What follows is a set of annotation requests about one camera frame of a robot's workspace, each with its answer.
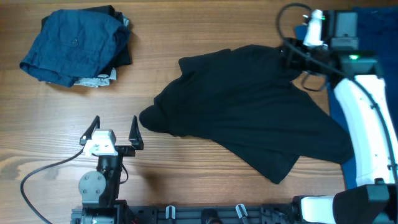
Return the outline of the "black t-shirt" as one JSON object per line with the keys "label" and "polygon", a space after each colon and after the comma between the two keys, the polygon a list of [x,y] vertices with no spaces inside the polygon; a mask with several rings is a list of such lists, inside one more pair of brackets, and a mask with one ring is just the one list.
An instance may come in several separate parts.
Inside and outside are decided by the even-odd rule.
{"label": "black t-shirt", "polygon": [[344,164],[349,134],[294,85],[279,49],[247,45],[179,60],[181,76],[139,115],[143,127],[225,147],[272,183],[299,157]]}

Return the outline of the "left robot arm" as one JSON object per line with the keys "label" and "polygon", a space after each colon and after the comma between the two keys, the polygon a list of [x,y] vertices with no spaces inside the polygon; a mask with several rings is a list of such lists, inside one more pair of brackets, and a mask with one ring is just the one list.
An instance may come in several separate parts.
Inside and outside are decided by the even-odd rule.
{"label": "left robot arm", "polygon": [[121,174],[126,169],[123,159],[134,157],[137,150],[144,148],[136,116],[132,119],[128,138],[130,145],[117,146],[114,131],[100,128],[99,116],[81,136],[84,155],[96,157],[98,163],[96,170],[85,173],[79,181],[82,208],[72,211],[72,223],[134,223],[135,215],[118,195]]}

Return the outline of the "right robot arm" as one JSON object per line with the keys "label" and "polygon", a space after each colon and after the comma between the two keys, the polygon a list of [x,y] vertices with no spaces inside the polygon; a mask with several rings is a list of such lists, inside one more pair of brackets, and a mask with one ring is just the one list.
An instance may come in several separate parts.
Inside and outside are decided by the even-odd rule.
{"label": "right robot arm", "polygon": [[396,223],[397,137],[374,52],[359,50],[355,11],[310,9],[303,40],[284,37],[285,64],[329,80],[348,125],[356,187],[297,199],[304,223]]}

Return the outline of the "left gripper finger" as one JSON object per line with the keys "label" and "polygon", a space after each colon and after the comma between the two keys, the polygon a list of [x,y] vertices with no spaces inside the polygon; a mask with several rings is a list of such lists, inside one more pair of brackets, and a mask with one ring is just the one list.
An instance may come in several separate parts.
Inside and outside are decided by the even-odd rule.
{"label": "left gripper finger", "polygon": [[131,128],[130,128],[130,132],[129,132],[129,141],[131,143],[131,146],[135,150],[143,150],[144,149],[144,142],[142,140],[142,136],[139,131],[137,116],[134,116],[132,119]]}
{"label": "left gripper finger", "polygon": [[93,122],[90,124],[88,129],[83,133],[80,139],[91,139],[94,131],[100,128],[100,117],[95,116]]}

